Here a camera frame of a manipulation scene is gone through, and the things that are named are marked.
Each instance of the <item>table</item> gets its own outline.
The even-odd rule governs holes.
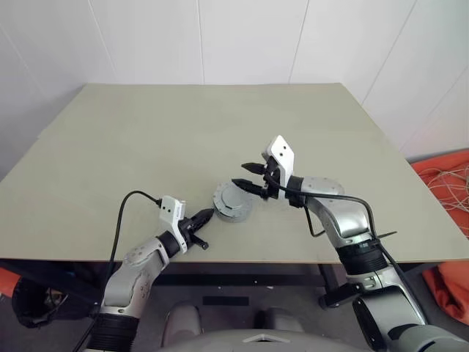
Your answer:
[[[295,174],[333,178],[373,207],[378,233],[400,262],[469,257],[469,241],[341,84],[125,86],[88,84],[0,183],[0,257],[107,260],[119,204],[129,191],[211,206],[218,183],[281,134]],[[158,232],[141,197],[125,211],[117,259]],[[254,200],[248,220],[214,218],[210,248],[175,261],[339,263],[326,236],[311,238],[303,210]]]

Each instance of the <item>gray cylindrical object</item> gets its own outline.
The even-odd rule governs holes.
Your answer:
[[[233,182],[222,183],[213,194],[213,205],[220,219],[242,222],[252,210],[252,197]]]

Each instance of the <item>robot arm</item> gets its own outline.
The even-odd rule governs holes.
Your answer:
[[[262,156],[266,164],[247,163],[243,167],[263,175],[263,186],[244,179],[232,182],[263,199],[287,199],[291,206],[307,207],[316,214],[347,272],[347,284],[339,289],[357,297],[352,305],[371,349],[430,352],[469,347],[447,331],[426,325],[411,292],[386,261],[362,204],[342,196],[344,189],[333,180],[294,176],[294,153],[282,136],[277,136]]]
[[[185,203],[164,196],[160,205],[164,233],[131,249],[109,279],[96,322],[85,351],[130,351],[152,283],[176,253],[194,244],[208,244],[195,232],[212,217],[213,209],[185,218]]]

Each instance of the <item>white wall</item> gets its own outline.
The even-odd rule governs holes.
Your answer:
[[[469,147],[468,19],[468,0],[2,0],[0,179],[86,82],[341,82],[406,156]]]

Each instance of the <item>orange fabric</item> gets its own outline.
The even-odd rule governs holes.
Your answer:
[[[447,187],[439,185],[444,185],[447,182],[448,184],[465,186],[466,182],[451,175],[437,180],[435,177],[440,171],[464,169],[468,165],[469,150],[463,150],[420,161],[414,163],[412,167],[427,185],[431,182],[431,191],[438,199],[446,199],[452,197],[452,194]],[[463,176],[464,174],[464,171],[458,172],[458,175]],[[464,191],[453,193],[459,201],[463,201],[467,196]],[[462,233],[468,237],[468,213],[460,209],[451,209],[448,210],[448,213],[461,228]],[[438,306],[448,315],[469,325],[469,260],[442,263],[437,268],[423,272],[423,276]]]
[[[16,282],[18,282],[19,279],[19,275],[0,268],[0,293],[11,298]]]

